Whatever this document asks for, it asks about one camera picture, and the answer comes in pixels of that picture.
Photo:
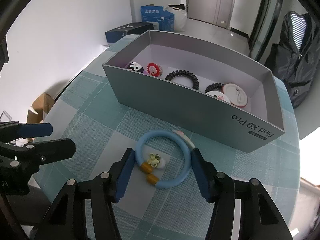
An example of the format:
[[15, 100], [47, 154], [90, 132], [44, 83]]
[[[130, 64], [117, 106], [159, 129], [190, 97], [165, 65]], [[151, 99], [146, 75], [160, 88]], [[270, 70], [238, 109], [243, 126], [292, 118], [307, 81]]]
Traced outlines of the small green flower clip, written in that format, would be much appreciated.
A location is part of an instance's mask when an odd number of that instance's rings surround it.
[[163, 159], [159, 154], [149, 154], [149, 158], [147, 159], [147, 163], [157, 169], [163, 169], [166, 165], [165, 159]]

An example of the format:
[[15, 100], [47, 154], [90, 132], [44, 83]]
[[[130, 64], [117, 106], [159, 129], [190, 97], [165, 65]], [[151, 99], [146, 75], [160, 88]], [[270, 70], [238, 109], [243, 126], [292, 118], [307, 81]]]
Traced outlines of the grey cardboard box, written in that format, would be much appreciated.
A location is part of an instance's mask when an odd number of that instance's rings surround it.
[[[138, 62], [144, 73], [128, 70]], [[150, 62], [162, 75], [147, 72]], [[284, 134], [272, 72], [234, 50], [182, 34], [150, 30], [103, 65], [117, 100], [126, 106], [249, 153]], [[212, 83], [233, 83], [245, 107], [205, 93]]]

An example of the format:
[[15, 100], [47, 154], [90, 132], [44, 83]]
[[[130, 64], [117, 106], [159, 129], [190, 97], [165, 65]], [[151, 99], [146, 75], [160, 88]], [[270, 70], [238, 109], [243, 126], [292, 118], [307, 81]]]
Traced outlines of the white red rimmed badge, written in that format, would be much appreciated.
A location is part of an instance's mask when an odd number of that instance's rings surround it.
[[223, 94], [227, 96], [231, 104], [237, 107], [245, 107], [248, 103], [248, 97], [245, 91], [238, 85], [227, 83], [222, 88]]

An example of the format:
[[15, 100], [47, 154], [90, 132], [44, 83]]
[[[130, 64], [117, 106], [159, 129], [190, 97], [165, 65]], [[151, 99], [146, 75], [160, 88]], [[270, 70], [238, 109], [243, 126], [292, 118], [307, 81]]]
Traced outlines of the red flower hair clip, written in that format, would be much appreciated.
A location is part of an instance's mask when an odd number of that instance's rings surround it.
[[149, 75], [155, 76], [155, 77], [161, 76], [163, 72], [162, 67], [159, 64], [156, 64], [154, 62], [150, 62], [147, 65], [146, 69]]

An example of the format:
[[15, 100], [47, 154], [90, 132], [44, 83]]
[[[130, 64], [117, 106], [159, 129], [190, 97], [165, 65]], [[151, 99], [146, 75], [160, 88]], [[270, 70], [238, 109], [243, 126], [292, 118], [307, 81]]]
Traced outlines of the brown cardboard box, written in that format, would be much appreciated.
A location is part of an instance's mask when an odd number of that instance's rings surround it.
[[29, 107], [27, 123], [37, 124], [43, 122], [54, 103], [55, 100], [49, 94], [42, 93]]

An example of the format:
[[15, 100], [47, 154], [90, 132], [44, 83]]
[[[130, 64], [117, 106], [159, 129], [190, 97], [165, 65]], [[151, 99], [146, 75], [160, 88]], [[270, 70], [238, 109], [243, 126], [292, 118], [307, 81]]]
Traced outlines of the teal plaid tablecloth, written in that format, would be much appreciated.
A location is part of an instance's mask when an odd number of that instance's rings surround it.
[[[90, 180], [107, 171], [125, 150], [153, 129], [175, 125], [118, 103], [103, 64], [134, 36], [122, 38], [101, 53], [67, 87], [46, 117], [51, 139], [76, 144], [68, 160], [43, 165], [35, 179], [54, 199], [69, 179]], [[289, 223], [299, 188], [299, 136], [295, 114], [284, 84], [276, 80], [285, 133], [252, 153], [244, 153], [199, 134], [186, 135], [216, 169], [237, 180], [259, 179]], [[204, 239], [213, 206], [201, 196], [193, 173], [171, 189], [157, 189], [134, 169], [125, 196], [113, 206], [122, 239]]]

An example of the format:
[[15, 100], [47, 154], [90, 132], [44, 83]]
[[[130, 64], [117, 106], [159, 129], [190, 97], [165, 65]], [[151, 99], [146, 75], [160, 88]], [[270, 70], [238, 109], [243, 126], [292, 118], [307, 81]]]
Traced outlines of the black white character badge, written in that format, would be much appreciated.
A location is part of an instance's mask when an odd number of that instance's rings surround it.
[[138, 62], [129, 63], [129, 65], [127, 66], [127, 69], [132, 70], [134, 72], [144, 73], [143, 66], [141, 64], [139, 64]]

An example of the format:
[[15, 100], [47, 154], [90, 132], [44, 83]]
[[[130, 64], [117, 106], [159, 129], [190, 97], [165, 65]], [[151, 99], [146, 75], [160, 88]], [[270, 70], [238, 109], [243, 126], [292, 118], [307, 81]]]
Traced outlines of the dark blue shoe box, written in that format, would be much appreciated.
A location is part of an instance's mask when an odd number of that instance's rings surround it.
[[127, 35], [140, 35], [148, 30], [153, 30], [153, 24], [148, 22], [137, 22], [122, 25], [105, 33], [108, 43], [115, 43]]

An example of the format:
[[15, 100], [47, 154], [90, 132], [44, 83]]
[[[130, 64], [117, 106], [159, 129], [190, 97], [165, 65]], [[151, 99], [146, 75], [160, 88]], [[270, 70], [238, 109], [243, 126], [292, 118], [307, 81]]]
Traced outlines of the black backpack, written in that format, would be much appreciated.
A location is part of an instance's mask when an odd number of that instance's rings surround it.
[[309, 14], [288, 12], [280, 40], [272, 44], [265, 66], [283, 81], [292, 107], [307, 97], [319, 67], [319, 27]]

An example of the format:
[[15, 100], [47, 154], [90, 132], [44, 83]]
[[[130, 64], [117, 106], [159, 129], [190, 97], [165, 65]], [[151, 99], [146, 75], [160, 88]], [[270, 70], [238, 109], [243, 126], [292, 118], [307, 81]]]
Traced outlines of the bright blue cardboard box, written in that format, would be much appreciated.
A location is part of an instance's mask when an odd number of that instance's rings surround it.
[[163, 7], [145, 5], [140, 7], [142, 22], [152, 23], [155, 30], [174, 32], [175, 15]]

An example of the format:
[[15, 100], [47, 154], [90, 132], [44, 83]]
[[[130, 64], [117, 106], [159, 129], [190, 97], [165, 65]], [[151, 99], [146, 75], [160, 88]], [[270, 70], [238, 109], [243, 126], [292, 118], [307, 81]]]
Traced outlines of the white plastic bag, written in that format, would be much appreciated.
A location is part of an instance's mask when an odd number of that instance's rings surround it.
[[188, 17], [185, 5], [170, 4], [165, 8], [165, 10], [175, 15], [174, 31], [179, 33], [184, 32]]

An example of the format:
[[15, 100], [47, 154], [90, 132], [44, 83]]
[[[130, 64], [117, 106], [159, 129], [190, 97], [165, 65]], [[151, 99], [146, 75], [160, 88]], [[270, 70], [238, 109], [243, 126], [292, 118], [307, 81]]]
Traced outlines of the grey door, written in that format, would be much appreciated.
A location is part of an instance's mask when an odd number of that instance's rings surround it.
[[188, 17], [228, 29], [234, 2], [235, 0], [187, 0]]

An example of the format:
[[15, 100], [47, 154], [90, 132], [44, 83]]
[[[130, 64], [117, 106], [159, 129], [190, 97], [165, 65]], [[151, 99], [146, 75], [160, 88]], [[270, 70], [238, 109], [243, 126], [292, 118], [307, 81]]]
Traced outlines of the black framed glass door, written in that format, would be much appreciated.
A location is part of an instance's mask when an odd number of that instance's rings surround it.
[[280, 16], [283, 0], [261, 0], [252, 33], [248, 40], [249, 56], [260, 61], [271, 40]]

